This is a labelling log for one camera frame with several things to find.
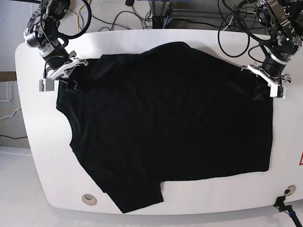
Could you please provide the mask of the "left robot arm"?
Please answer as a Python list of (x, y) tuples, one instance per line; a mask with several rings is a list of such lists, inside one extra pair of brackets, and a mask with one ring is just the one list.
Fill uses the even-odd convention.
[(256, 0), (256, 18), (270, 35), (257, 39), (265, 55), (261, 65), (245, 66), (257, 77), (255, 99), (285, 98), (285, 84), (292, 81), (283, 70), (303, 45), (303, 27), (298, 18), (303, 11), (301, 0)]

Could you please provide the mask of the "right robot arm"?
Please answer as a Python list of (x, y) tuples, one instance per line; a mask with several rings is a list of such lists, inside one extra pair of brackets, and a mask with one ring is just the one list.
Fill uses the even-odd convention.
[(41, 0), (38, 3), (39, 7), (32, 13), (24, 31), (24, 39), (28, 46), (39, 49), (39, 54), (45, 61), (43, 77), (39, 80), (39, 91), (54, 91), (54, 82), (61, 81), (67, 84), (68, 90), (80, 93), (81, 87), (71, 75), (76, 67), (88, 66), (89, 63), (76, 57), (75, 51), (68, 53), (65, 47), (70, 40), (82, 36), (88, 30), (92, 18), (89, 1), (83, 1), (88, 12), (87, 22), (83, 30), (75, 35), (58, 31), (60, 20), (70, 9), (69, 0)]

